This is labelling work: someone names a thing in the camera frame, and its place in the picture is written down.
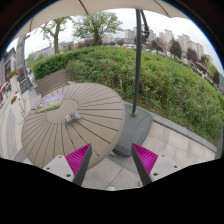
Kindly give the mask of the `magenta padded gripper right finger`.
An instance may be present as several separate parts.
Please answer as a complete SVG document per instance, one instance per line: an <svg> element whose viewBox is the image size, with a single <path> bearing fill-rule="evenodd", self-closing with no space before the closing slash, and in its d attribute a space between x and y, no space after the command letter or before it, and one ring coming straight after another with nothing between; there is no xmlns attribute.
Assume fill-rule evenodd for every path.
<svg viewBox="0 0 224 224"><path fill-rule="evenodd" d="M157 155L140 145L132 144L131 153L143 185L180 170L180 166L167 155Z"/></svg>

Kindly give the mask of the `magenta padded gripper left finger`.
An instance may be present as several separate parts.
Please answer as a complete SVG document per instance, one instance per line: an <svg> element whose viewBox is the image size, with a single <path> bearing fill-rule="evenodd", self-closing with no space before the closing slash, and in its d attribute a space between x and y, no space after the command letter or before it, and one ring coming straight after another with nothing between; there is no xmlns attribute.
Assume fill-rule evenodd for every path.
<svg viewBox="0 0 224 224"><path fill-rule="evenodd" d="M58 155L44 170L81 186L92 155L92 146L87 144L67 156Z"/></svg>

